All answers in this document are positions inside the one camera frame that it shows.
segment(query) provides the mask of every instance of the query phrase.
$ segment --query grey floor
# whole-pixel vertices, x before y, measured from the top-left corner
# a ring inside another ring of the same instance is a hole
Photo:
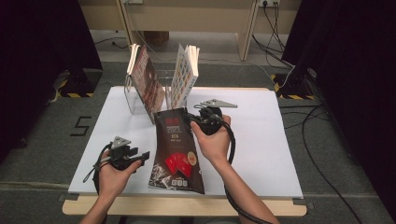
[[[0,223],[77,223],[81,219],[81,216],[63,214],[64,197],[108,90],[111,86],[122,85],[129,61],[123,32],[92,31],[92,37],[98,42],[96,47],[104,67],[95,93],[91,98],[58,98],[43,111],[26,136],[27,147],[10,151],[0,165]],[[269,35],[257,37],[265,45],[270,39]],[[286,43],[287,36],[281,38]],[[170,40],[164,45],[151,46],[156,51],[150,53],[156,69],[173,69],[179,43],[201,48],[197,86],[265,87],[273,90],[274,85],[268,76],[288,72],[271,66],[282,64],[271,58],[267,61],[254,42],[250,45],[247,61],[241,63],[233,34],[206,33],[171,33]],[[280,221],[358,223],[320,175],[315,162],[363,223],[393,223],[361,167],[348,157],[326,108],[316,110],[316,116],[306,122],[302,131],[306,113],[321,101],[317,98],[314,101],[279,99],[278,102],[308,208],[304,217],[280,217]],[[88,131],[82,136],[72,136],[72,133],[83,133],[83,130],[75,128],[80,117],[87,117],[81,120],[80,125],[89,126]],[[119,218],[109,217],[107,223],[117,223]]]

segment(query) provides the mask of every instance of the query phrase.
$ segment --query person's left hand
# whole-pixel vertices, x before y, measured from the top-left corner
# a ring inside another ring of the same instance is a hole
[[[102,159],[108,157],[109,151],[105,151]],[[115,199],[125,189],[129,177],[137,168],[140,167],[142,161],[135,161],[123,171],[117,170],[111,164],[103,166],[99,172],[99,197],[109,197]]]

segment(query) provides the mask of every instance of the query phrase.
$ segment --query open book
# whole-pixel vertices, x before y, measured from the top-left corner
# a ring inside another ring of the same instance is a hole
[[[163,105],[165,91],[158,80],[157,73],[149,57],[147,47],[133,44],[131,46],[131,60],[127,68],[124,92],[131,113],[134,113],[136,89],[151,122],[154,124],[153,113],[159,112]]]
[[[183,49],[181,45],[178,46],[177,63],[170,95],[173,109],[186,106],[187,97],[199,76],[198,55],[199,48],[195,46],[187,46],[186,49]]]

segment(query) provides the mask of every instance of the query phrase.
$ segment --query white tabletop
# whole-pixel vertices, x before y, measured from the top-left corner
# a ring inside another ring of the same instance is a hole
[[[198,110],[193,106],[210,99],[238,105],[237,108],[224,107],[221,110],[232,118],[231,127],[236,139],[233,167],[256,194],[263,198],[303,198],[275,93],[258,89],[193,88],[188,99],[189,112],[198,115]],[[181,197],[225,195],[221,178],[203,157],[198,145],[205,195],[149,186],[157,147],[155,126],[144,112],[131,114],[123,87],[111,88],[73,177],[70,193],[96,194],[93,182],[88,180],[83,183],[82,180],[92,169],[102,148],[116,135],[131,140],[131,147],[139,147],[138,155],[150,151],[150,159],[131,176],[122,194]]]

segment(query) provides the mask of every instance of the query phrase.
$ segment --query silver metal part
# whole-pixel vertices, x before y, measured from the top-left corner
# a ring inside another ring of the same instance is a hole
[[[207,100],[207,101],[202,101],[201,105],[207,105],[207,106],[211,106],[211,107],[233,107],[233,108],[237,108],[238,105],[233,105],[224,101],[220,101],[217,99],[212,99],[212,100]]]
[[[128,139],[116,136],[114,138],[113,145],[111,146],[111,149],[115,149],[115,148],[118,148],[118,147],[123,147],[123,146],[126,146],[126,145],[130,144],[130,143],[131,143],[131,141],[129,141]]]

